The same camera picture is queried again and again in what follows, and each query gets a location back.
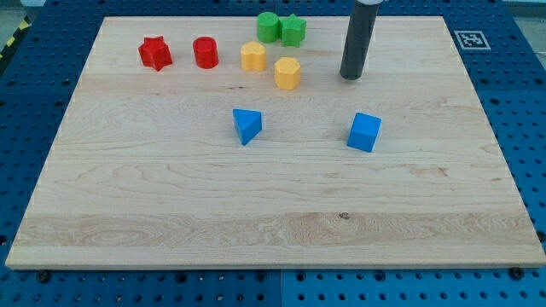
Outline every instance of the green star-shaped block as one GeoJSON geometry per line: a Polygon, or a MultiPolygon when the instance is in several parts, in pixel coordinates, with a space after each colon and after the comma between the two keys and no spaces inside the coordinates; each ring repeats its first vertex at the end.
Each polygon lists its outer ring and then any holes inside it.
{"type": "Polygon", "coordinates": [[[281,39],[282,46],[299,47],[299,43],[305,38],[305,27],[307,21],[291,14],[281,20],[281,39]]]}

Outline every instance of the wooden cutting board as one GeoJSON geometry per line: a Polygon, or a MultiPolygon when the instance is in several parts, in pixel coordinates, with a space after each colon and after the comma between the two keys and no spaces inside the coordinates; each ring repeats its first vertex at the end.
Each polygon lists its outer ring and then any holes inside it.
{"type": "Polygon", "coordinates": [[[363,78],[339,76],[346,17],[307,18],[301,48],[255,18],[106,18],[33,192],[12,269],[485,268],[546,263],[441,17],[380,17],[363,78]],[[163,35],[174,64],[143,67],[163,35]],[[195,65],[212,36],[220,64],[195,65]],[[294,56],[301,85],[279,90],[294,56]],[[259,110],[243,147],[233,108],[259,110]],[[355,112],[383,119],[373,153],[355,112]]]}

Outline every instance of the red star-shaped block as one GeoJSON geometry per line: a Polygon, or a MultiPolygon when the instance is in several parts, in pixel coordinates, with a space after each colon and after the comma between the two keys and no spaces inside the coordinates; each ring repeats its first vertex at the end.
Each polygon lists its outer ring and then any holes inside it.
{"type": "Polygon", "coordinates": [[[144,43],[138,47],[138,52],[142,58],[142,64],[145,67],[153,67],[156,71],[160,71],[164,66],[172,64],[169,46],[162,36],[144,38],[144,43]]]}

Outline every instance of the blue block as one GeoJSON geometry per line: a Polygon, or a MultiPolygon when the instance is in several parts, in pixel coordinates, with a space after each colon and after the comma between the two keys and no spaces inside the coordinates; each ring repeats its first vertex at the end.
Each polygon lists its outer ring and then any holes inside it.
{"type": "Polygon", "coordinates": [[[375,139],[379,133],[380,126],[380,118],[368,114],[357,113],[352,122],[347,146],[371,153],[372,149],[374,149],[375,139]]]}
{"type": "Polygon", "coordinates": [[[262,130],[261,112],[233,109],[233,120],[242,145],[247,145],[262,130]]]}

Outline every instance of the blue pegboard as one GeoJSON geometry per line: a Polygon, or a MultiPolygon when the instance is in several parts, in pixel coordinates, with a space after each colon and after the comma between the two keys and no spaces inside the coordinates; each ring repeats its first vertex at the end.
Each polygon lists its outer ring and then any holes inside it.
{"type": "MultiPolygon", "coordinates": [[[[49,0],[0,78],[2,264],[104,16],[347,15],[351,6],[351,0],[49,0]]],[[[380,14],[445,18],[546,239],[546,72],[504,4],[391,0],[380,14]],[[456,35],[464,31],[481,32],[489,49],[461,44],[456,35]]],[[[546,305],[546,269],[13,272],[0,266],[0,306],[75,304],[539,306],[546,305]]]]}

